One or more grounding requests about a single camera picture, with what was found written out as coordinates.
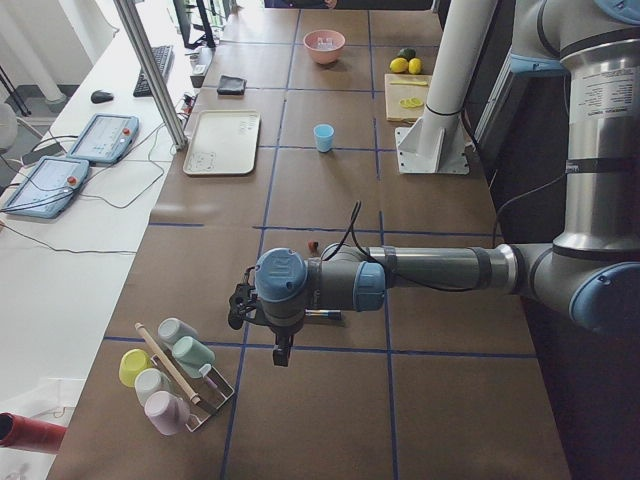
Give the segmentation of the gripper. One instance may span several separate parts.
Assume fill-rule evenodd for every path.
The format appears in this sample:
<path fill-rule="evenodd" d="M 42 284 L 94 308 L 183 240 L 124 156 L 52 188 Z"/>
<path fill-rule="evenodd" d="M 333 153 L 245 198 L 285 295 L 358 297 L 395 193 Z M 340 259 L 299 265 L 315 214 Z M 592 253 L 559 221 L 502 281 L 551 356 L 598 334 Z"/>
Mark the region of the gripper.
<path fill-rule="evenodd" d="M 258 291 L 259 267 L 247 267 L 241 281 L 229 297 L 228 324 L 240 330 L 245 323 L 268 328 L 275 336 L 273 364 L 288 367 L 295 335 L 302 329 L 305 318 L 304 280 L 291 282 L 285 288 L 285 299 L 276 295 L 269 300 Z"/>

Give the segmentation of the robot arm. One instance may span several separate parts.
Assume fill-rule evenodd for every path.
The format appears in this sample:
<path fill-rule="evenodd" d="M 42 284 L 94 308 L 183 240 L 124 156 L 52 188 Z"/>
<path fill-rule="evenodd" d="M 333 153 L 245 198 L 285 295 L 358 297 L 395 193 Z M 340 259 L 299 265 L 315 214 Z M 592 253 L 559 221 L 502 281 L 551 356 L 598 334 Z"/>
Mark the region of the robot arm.
<path fill-rule="evenodd" d="M 313 310 L 373 311 L 390 288 L 487 288 L 532 298 L 601 334 L 639 333 L 639 5 L 635 1 L 520 1 L 514 73 L 570 78 L 566 213 L 549 244 L 485 248 L 362 247 L 352 230 L 317 258 L 264 253 L 229 300 L 233 329 L 275 336 L 273 362 L 289 362 Z"/>

